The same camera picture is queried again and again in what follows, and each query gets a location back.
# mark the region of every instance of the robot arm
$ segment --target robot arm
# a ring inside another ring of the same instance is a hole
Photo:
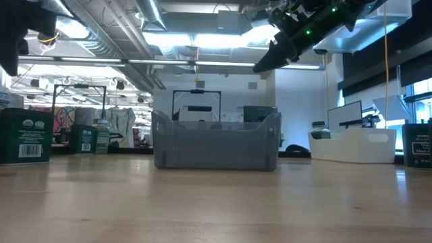
[[[387,0],[291,0],[283,9],[271,13],[269,23],[279,28],[269,51],[254,66],[266,72],[297,62],[299,56],[326,36],[345,26],[353,31],[357,19]]]

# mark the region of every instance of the white storage basket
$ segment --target white storage basket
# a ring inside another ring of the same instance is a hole
[[[314,139],[309,133],[312,159],[351,163],[394,163],[396,130],[350,128],[331,139]]]

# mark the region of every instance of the barcode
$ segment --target barcode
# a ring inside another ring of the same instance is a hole
[[[92,147],[90,144],[82,144],[82,146],[81,146],[82,151],[90,151],[91,148]]]
[[[42,156],[41,144],[20,144],[19,158],[35,158]]]

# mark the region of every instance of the clear plastic bin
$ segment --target clear plastic bin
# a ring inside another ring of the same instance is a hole
[[[174,121],[152,112],[155,167],[260,169],[277,165],[281,114],[262,123]]]

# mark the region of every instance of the table surface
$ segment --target table surface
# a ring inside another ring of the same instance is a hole
[[[146,155],[0,167],[0,242],[432,242],[432,171],[280,159],[157,170]]]

